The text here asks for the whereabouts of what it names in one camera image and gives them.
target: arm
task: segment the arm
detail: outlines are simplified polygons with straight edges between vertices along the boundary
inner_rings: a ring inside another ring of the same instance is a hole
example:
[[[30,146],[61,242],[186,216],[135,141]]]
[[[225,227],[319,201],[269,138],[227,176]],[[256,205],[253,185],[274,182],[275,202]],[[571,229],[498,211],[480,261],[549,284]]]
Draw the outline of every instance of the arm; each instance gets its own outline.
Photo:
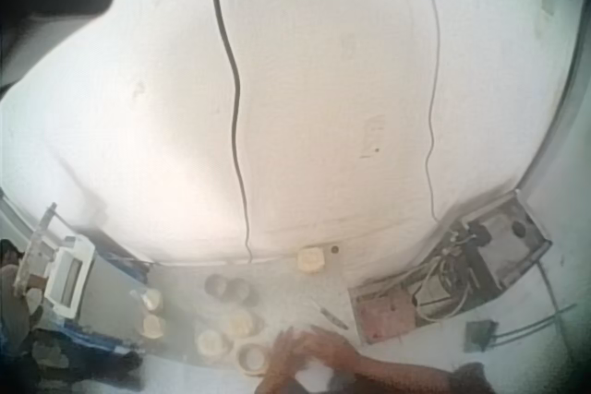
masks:
[[[450,373],[415,364],[390,364],[359,356],[351,371],[382,385],[416,393],[451,393]]]
[[[300,340],[294,339],[294,330],[289,328],[277,336],[271,349],[270,365],[255,394],[276,394],[292,382],[304,361],[297,354]]]
[[[359,354],[342,336],[314,328],[305,333],[304,351],[327,366],[379,382],[392,392],[451,393],[451,374],[413,364],[390,364]]]

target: floor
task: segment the floor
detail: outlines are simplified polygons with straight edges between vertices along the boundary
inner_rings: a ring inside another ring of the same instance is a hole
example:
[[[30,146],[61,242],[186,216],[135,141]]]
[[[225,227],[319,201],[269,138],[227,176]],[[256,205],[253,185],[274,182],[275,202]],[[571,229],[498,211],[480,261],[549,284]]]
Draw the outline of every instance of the floor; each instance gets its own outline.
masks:
[[[591,300],[591,90],[575,110],[570,129],[561,135],[561,148],[525,187],[525,198],[554,241],[542,258],[558,304],[577,303],[564,315],[566,336],[580,364],[589,349],[588,319]],[[562,381],[567,352],[555,328],[485,353],[463,351],[464,324],[491,318],[499,332],[518,328],[553,313],[552,304],[537,268],[530,269],[501,298],[440,324],[422,328],[400,340],[368,346],[362,353],[392,362],[432,365],[453,370],[479,361],[499,393],[551,392]],[[170,391],[199,393],[249,392],[256,380],[236,372],[203,370],[158,358],[146,359],[146,393]],[[321,388],[330,374],[318,367],[302,375],[312,389]],[[86,383],[87,392],[116,393],[111,387]]]

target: small device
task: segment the small device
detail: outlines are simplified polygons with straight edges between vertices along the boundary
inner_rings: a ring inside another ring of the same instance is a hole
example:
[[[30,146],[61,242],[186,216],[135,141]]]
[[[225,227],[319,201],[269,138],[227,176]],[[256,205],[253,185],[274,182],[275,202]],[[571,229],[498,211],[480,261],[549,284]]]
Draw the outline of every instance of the small device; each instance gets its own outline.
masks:
[[[94,250],[88,238],[76,235],[67,237],[55,253],[44,295],[59,316],[76,317]]]

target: person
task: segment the person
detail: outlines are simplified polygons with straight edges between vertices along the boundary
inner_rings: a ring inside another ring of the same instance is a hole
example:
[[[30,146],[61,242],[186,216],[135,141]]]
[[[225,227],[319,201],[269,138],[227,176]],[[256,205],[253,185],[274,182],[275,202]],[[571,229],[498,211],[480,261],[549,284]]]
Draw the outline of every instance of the person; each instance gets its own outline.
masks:
[[[0,385],[7,392],[35,392],[39,381],[37,364],[25,349],[31,319],[25,297],[14,294],[22,254],[7,239],[0,240]],[[45,281],[35,276],[29,282],[43,289]]]
[[[10,357],[19,354],[20,345],[30,332],[27,300],[16,297],[13,284],[22,254],[7,239],[0,241],[0,353]]]
[[[306,393],[294,377],[309,358],[335,370],[327,391],[330,393],[493,393],[481,364],[468,364],[449,373],[427,366],[381,362],[361,355],[335,332],[312,329],[299,337],[292,328],[279,334],[271,349],[269,370],[256,394]]]

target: human hand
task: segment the human hand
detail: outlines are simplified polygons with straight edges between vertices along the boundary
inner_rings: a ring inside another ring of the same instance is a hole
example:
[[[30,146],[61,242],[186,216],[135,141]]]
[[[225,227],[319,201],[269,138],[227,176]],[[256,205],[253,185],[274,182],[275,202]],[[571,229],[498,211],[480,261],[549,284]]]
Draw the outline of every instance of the human hand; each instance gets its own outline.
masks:
[[[314,332],[303,332],[301,350],[332,369],[354,371],[359,361],[359,353],[347,339],[336,332],[312,327]]]
[[[293,328],[279,333],[271,348],[269,369],[257,389],[258,393],[275,392],[302,369],[305,358],[298,352],[301,343],[302,340],[295,337]]]

